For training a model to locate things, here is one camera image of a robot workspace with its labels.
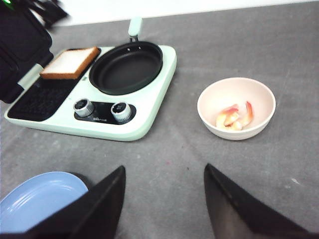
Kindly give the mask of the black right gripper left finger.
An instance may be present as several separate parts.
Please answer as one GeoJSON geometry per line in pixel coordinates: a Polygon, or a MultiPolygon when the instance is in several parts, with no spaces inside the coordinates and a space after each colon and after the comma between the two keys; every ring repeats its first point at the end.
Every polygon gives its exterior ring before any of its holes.
{"type": "Polygon", "coordinates": [[[24,234],[25,239],[113,239],[126,187],[126,170],[118,167],[67,207],[24,234]]]}

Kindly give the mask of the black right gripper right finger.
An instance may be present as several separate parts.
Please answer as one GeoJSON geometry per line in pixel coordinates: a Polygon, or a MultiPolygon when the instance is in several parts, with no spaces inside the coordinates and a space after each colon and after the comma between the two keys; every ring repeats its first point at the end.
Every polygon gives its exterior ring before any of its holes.
{"type": "Polygon", "coordinates": [[[310,239],[312,234],[262,203],[211,164],[204,169],[206,204],[217,239],[310,239]]]}

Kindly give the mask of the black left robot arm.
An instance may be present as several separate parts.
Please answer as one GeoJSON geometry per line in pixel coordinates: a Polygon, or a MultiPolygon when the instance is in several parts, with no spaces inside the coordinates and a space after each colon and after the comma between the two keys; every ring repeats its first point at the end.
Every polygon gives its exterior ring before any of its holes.
{"type": "Polygon", "coordinates": [[[25,0],[24,4],[42,18],[47,29],[69,16],[60,0],[25,0]]]}

